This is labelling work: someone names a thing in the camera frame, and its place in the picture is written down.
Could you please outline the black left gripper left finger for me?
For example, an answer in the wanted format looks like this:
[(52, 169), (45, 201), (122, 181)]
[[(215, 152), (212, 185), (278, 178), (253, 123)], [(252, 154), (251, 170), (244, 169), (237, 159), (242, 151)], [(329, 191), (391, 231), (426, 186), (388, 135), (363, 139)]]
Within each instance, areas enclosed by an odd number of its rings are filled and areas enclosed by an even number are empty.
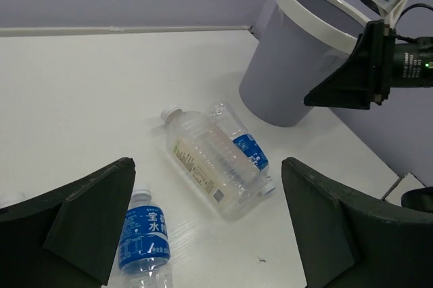
[(2, 208), (1, 286), (106, 286), (135, 175), (133, 159), (123, 157)]

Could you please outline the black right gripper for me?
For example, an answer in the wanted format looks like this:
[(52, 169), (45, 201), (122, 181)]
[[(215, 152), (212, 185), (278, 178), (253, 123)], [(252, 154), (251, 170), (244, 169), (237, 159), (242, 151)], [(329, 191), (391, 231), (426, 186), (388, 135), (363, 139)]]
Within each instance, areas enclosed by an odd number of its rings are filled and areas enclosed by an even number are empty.
[(310, 107), (368, 110), (380, 88), (432, 87), (432, 37), (416, 39), (390, 31), (382, 20), (370, 21), (347, 60), (305, 97)]

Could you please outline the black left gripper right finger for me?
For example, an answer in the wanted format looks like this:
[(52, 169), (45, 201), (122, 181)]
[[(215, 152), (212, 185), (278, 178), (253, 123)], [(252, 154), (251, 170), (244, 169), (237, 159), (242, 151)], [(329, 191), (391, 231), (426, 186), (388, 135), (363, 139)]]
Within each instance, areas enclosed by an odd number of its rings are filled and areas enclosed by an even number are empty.
[(296, 158), (281, 177), (308, 287), (432, 286), (431, 188), (396, 206)]

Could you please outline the clear bottle blue label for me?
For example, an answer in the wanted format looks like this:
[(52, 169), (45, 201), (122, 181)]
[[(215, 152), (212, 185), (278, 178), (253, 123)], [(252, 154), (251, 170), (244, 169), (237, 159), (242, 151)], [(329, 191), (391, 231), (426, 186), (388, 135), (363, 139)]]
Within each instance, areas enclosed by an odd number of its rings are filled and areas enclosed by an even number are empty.
[(212, 103), (206, 108), (205, 114), (218, 125), (265, 177), (266, 184), (260, 190), (260, 194), (266, 196), (272, 193), (276, 189), (276, 184), (269, 176), (269, 160), (231, 105), (226, 101)]

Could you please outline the large clear bottle beige label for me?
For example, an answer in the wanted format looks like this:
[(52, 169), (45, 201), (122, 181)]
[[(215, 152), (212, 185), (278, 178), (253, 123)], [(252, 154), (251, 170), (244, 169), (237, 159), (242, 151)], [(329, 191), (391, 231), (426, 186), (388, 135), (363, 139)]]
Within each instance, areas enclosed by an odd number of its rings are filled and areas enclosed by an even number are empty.
[(243, 217), (266, 177), (207, 115), (170, 107), (162, 111), (166, 147), (191, 183), (226, 220)]

